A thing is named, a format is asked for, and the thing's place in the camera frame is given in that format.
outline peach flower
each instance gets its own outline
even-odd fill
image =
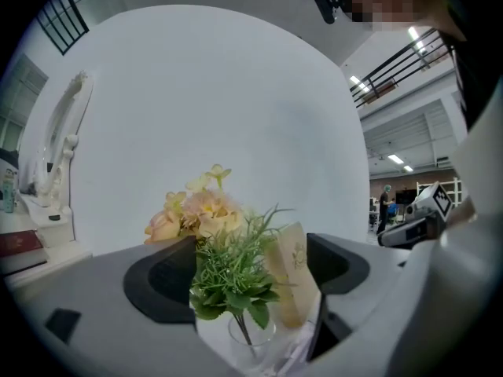
[[[201,236],[209,237],[220,230],[232,232],[243,221],[239,205],[221,190],[207,190],[192,194],[183,205],[183,225],[197,229]]]
[[[145,243],[173,239],[180,233],[180,217],[172,210],[163,210],[155,214],[145,228],[150,237]]]

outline camera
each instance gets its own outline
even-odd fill
[[[333,24],[336,22],[336,9],[339,8],[339,3],[337,0],[314,0],[318,9],[320,10],[323,20],[327,24]]]

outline red book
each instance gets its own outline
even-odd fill
[[[0,235],[2,275],[18,273],[46,262],[47,253],[34,230]]]

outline black railing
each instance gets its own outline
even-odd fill
[[[65,54],[89,31],[74,0],[49,0],[37,21],[61,54]]]
[[[421,42],[423,46],[418,47],[418,42]],[[398,87],[399,82],[418,71],[428,70],[446,58],[448,54],[449,51],[439,33],[433,28],[426,31],[361,79],[358,85],[351,87],[350,91],[353,93],[356,107],[369,104],[391,92]]]

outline yellow flower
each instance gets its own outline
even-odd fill
[[[202,192],[206,189],[209,182],[210,178],[206,174],[201,174],[199,178],[189,181],[185,185],[185,188],[191,192]]]
[[[164,210],[172,210],[177,215],[182,216],[182,202],[187,197],[186,192],[169,192],[166,194],[166,203],[164,204]]]
[[[180,233],[180,217],[172,210],[163,210],[155,214],[145,228],[150,237],[145,243],[173,239]]]
[[[218,187],[221,189],[222,188],[222,180],[229,176],[230,174],[230,169],[225,169],[223,170],[222,165],[218,165],[217,163],[213,165],[211,168],[211,172],[206,172],[206,175],[209,178],[215,178],[217,179]]]

